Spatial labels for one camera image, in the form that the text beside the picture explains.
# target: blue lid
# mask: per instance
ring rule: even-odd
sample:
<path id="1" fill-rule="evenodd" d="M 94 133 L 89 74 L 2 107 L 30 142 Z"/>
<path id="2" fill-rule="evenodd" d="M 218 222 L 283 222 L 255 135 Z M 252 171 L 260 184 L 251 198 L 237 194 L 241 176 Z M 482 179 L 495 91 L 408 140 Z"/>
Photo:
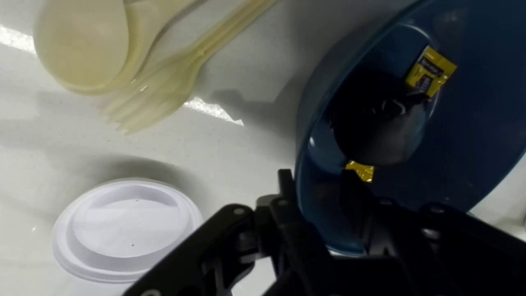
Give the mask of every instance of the blue lid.
<path id="1" fill-rule="evenodd" d="M 428 202 L 469 211 L 520 161 L 526 148 L 526 2 L 426 0 L 390 22 L 357 50 L 341 41 L 306 87 L 298 122 L 300 207 L 326 242 L 359 252 L 339 207 L 346 156 L 328 109 L 362 64 L 405 77 L 431 45 L 459 71 L 443 89 L 421 147 L 410 161 L 377 168 L 371 186 L 408 209 Z"/>

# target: white cup lid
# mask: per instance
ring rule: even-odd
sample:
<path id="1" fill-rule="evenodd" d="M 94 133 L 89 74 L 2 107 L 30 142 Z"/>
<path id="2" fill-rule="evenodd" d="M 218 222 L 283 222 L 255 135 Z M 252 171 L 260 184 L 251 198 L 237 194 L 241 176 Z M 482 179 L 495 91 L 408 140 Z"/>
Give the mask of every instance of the white cup lid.
<path id="1" fill-rule="evenodd" d="M 88 191 L 55 224 L 55 257 L 70 273 L 132 283 L 203 222 L 181 191 L 150 179 L 121 179 Z"/>

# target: yellow sticker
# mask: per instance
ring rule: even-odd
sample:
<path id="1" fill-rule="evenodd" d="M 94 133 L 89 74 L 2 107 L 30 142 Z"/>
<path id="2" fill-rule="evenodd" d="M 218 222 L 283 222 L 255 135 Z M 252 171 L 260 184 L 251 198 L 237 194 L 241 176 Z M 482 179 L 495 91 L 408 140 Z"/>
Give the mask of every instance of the yellow sticker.
<path id="1" fill-rule="evenodd" d="M 364 183 L 374 183 L 375 179 L 375 166 L 367 166 L 357 161 L 351 161 L 346 166 L 348 171 L 356 171 Z"/>
<path id="2" fill-rule="evenodd" d="M 410 71 L 407 84 L 435 97 L 456 71 L 458 64 L 428 46 Z"/>

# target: white countertop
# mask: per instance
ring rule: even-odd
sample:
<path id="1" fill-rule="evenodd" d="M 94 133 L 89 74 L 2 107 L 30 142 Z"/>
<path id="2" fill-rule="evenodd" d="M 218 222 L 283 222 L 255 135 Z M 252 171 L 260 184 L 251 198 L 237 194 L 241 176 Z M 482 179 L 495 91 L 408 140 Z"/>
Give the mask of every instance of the white countertop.
<path id="1" fill-rule="evenodd" d="M 163 58 L 211 28 L 241 0 L 208 0 L 180 18 L 154 53 Z M 343 36 L 410 0 L 280 0 L 205 69 L 195 99 L 140 135 L 104 122 L 93 99 L 61 89 L 40 66 L 32 28 L 43 0 L 0 2 L 0 290 L 20 296 L 114 296 L 63 272 L 52 229 L 85 191 L 117 178 L 167 181 L 205 217 L 229 202 L 254 206 L 295 166 L 295 110 L 315 66 Z M 520 221 L 526 161 L 476 209 Z M 239 295 L 264 291 L 269 267 Z"/>

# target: yellow tab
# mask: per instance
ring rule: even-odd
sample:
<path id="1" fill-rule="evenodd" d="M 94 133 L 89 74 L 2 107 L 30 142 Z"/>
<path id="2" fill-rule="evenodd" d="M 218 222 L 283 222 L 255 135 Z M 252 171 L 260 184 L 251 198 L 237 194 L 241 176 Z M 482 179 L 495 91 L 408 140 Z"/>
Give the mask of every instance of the yellow tab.
<path id="1" fill-rule="evenodd" d="M 435 97 L 456 71 L 458 64 L 428 46 L 410 71 L 407 84 Z"/>
<path id="2" fill-rule="evenodd" d="M 357 161 L 351 161 L 346 166 L 348 171 L 356 171 L 364 183 L 374 183 L 375 179 L 375 166 L 367 166 Z"/>

